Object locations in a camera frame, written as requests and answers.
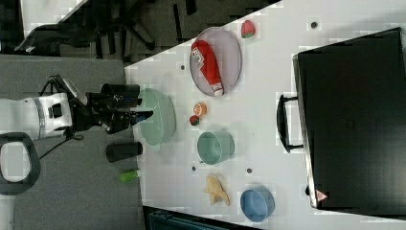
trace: desk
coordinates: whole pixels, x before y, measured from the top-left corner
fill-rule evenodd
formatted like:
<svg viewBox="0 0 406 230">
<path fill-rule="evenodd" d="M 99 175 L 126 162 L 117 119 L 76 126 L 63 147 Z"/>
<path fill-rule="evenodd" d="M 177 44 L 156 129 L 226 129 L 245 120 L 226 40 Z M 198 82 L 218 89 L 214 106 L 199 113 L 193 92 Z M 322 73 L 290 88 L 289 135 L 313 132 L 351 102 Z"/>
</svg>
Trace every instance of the desk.
<svg viewBox="0 0 406 230">
<path fill-rule="evenodd" d="M 312 209 L 305 196 L 305 156 L 287 153 L 278 138 L 276 110 L 281 93 L 295 94 L 292 58 L 307 49 L 328 45 L 378 31 L 406 28 L 406 2 L 402 0 L 282 0 L 232 22 L 223 28 L 238 37 L 242 69 L 234 90 L 211 98 L 193 84 L 189 56 L 193 40 L 125 68 L 127 83 L 138 83 L 168 94 L 174 104 L 177 128 L 169 143 L 154 152 L 134 127 L 145 146 L 139 156 L 143 204 L 260 229 L 404 229 L 406 223 Z M 255 38 L 242 39 L 241 23 L 251 19 Z M 311 29 L 310 23 L 319 26 Z M 205 102 L 209 113 L 198 127 L 189 125 L 193 105 Z M 287 109 L 291 138 L 301 143 L 298 108 Z M 200 165 L 196 149 L 199 134 L 226 128 L 236 142 L 235 156 L 218 166 Z M 203 193 L 208 173 L 219 178 L 232 205 L 210 205 Z M 268 187 L 276 209 L 262 223 L 253 223 L 241 212 L 239 198 L 253 184 Z"/>
<path fill-rule="evenodd" d="M 56 24 L 68 18 L 87 0 L 20 0 L 24 36 L 38 26 Z"/>
</svg>

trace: food item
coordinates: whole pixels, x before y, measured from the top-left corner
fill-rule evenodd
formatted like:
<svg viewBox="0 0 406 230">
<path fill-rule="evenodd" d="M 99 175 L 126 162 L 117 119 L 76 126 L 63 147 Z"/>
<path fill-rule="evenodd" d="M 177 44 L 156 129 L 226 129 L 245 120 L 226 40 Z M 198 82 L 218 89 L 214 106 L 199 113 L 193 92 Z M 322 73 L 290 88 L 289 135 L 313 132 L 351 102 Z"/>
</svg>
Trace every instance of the food item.
<svg viewBox="0 0 406 230">
<path fill-rule="evenodd" d="M 249 38 L 253 37 L 255 34 L 255 26 L 250 20 L 244 21 L 241 25 L 241 36 L 242 38 Z"/>
<path fill-rule="evenodd" d="M 192 126 L 195 127 L 195 126 L 199 125 L 200 118 L 196 115 L 193 115 L 189 118 L 189 122 L 191 123 Z"/>
<path fill-rule="evenodd" d="M 216 203 L 217 197 L 221 197 L 224 202 L 230 206 L 230 198 L 228 197 L 227 193 L 221 187 L 220 181 L 214 176 L 208 175 L 206 176 L 206 183 L 207 187 L 204 190 L 206 194 L 210 194 L 210 202 L 211 204 Z"/>
<path fill-rule="evenodd" d="M 207 107 L 204 103 L 197 103 L 194 105 L 193 108 L 194 115 L 197 116 L 204 116 L 207 113 Z"/>
<path fill-rule="evenodd" d="M 196 40 L 192 45 L 192 58 L 212 87 L 216 97 L 223 95 L 224 89 L 218 72 L 217 60 L 209 43 L 205 40 Z"/>
</svg>

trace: ketchup bottle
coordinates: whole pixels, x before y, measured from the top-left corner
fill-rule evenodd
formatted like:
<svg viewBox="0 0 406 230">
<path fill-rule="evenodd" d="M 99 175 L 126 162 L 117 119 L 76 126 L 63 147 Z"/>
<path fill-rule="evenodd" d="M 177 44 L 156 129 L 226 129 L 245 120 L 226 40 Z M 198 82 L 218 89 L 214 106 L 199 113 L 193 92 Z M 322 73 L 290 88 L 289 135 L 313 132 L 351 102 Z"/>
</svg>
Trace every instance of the ketchup bottle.
<svg viewBox="0 0 406 230">
<path fill-rule="evenodd" d="M 218 72 L 217 61 L 209 43 L 204 40 L 196 40 L 192 45 L 192 58 L 212 87 L 214 95 L 216 97 L 223 95 L 224 90 Z"/>
</svg>

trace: black cable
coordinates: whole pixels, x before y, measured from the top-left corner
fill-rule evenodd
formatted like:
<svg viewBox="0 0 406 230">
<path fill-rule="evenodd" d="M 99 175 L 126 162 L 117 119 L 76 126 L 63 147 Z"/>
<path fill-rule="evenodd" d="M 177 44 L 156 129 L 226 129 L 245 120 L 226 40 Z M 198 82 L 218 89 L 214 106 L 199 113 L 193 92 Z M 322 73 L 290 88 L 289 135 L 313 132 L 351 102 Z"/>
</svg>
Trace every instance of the black cable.
<svg viewBox="0 0 406 230">
<path fill-rule="evenodd" d="M 39 160 L 42 159 L 42 158 L 44 158 L 44 157 L 45 157 L 46 155 L 48 155 L 49 153 L 51 153 L 51 151 L 55 150 L 56 148 L 60 147 L 61 145 L 65 144 L 66 142 L 68 142 L 68 141 L 70 141 L 70 140 L 72 140 L 72 139 L 77 140 L 77 141 L 81 141 L 81 140 L 83 140 L 83 136 L 80 135 L 80 136 L 73 136 L 73 137 L 66 138 L 64 141 L 60 142 L 60 143 L 57 144 L 56 146 L 54 146 L 54 147 L 52 147 L 51 149 L 47 150 L 43 155 L 41 155 L 41 156 L 39 157 Z"/>
</svg>

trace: green object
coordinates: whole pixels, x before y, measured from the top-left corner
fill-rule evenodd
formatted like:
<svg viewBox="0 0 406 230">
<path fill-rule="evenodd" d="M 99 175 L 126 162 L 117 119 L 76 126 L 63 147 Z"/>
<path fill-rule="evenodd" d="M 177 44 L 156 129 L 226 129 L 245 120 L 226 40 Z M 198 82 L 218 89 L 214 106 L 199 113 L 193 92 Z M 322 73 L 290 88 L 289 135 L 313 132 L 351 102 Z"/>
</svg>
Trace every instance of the green object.
<svg viewBox="0 0 406 230">
<path fill-rule="evenodd" d="M 197 151 L 203 162 L 215 165 L 229 159 L 234 153 L 234 141 L 224 130 L 204 132 L 197 141 Z"/>
<path fill-rule="evenodd" d="M 147 88 L 140 92 L 143 110 L 152 110 L 153 115 L 140 123 L 141 134 L 155 150 L 166 142 L 175 131 L 176 120 L 170 98 L 158 90 Z"/>
<path fill-rule="evenodd" d="M 120 180 L 122 182 L 128 182 L 140 176 L 140 171 L 128 171 L 120 173 Z"/>
<path fill-rule="evenodd" d="M 254 34 L 253 33 L 248 33 L 248 34 L 244 34 L 243 36 L 242 36 L 242 38 L 250 38 L 250 37 L 253 37 L 254 36 Z"/>
</svg>

